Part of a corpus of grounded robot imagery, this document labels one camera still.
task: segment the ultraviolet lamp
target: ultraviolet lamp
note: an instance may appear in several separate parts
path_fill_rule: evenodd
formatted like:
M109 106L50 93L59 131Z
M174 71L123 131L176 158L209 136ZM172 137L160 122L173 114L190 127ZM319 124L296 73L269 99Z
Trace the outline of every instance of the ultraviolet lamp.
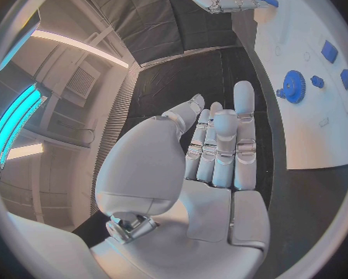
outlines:
M0 169L4 168L7 156L19 132L47 97L36 89L36 84L27 88L10 105L0 119Z

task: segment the ventilation grille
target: ventilation grille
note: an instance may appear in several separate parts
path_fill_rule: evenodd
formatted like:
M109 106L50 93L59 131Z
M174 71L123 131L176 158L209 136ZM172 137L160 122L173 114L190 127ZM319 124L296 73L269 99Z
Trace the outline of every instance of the ventilation grille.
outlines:
M100 141L97 160L95 162L91 197L90 197L90 215L93 215L98 211L98 206L95 201L95 184L97 182L97 176L99 170L106 159L108 153L112 147L116 144L118 136L120 135L121 129L125 124L126 118L128 117L131 97L133 96L134 88L138 79L139 73L143 69L134 62L125 76L123 83L117 93L116 99L113 103L112 109L108 116L102 139Z
M83 62L74 72L67 83L67 89L77 95L87 98L92 90L95 81L99 78L100 72L95 70L88 62Z

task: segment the blue gear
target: blue gear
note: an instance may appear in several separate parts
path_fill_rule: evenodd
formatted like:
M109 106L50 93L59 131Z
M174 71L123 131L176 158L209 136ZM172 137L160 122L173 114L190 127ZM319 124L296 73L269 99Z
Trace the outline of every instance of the blue gear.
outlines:
M302 74L296 70L290 70L284 79L284 93L287 101L298 104L305 96L305 80Z

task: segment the blue object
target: blue object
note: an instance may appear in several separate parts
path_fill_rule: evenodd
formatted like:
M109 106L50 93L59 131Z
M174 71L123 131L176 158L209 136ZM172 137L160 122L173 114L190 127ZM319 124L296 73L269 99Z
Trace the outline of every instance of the blue object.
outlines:
M305 96L306 84L299 71L290 70L284 79L284 93L287 101L298 104Z
M285 97L285 92L284 92L283 89L278 89L278 90L276 90L276 96L277 96L277 97L280 97L280 98L286 98L286 97Z
M279 2L277 0L262 0L266 1L268 4L273 5L274 7L279 7Z
M311 77L311 81L314 86L319 87L320 89L324 87L324 84L325 84L324 80L318 76Z
M348 90L348 69L343 69L341 73L343 86Z
M35 85L26 89L6 110L0 119L0 168L4 167L7 155L32 114L45 101Z
M329 41L325 41L321 54L323 54L330 63L334 63L338 55L338 50Z

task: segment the air vent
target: air vent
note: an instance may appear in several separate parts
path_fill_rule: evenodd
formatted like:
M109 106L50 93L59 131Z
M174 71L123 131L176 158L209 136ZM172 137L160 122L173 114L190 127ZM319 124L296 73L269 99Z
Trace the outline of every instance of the air vent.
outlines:
M67 89L77 95L87 98L100 72L94 69L88 62L82 62L67 83Z

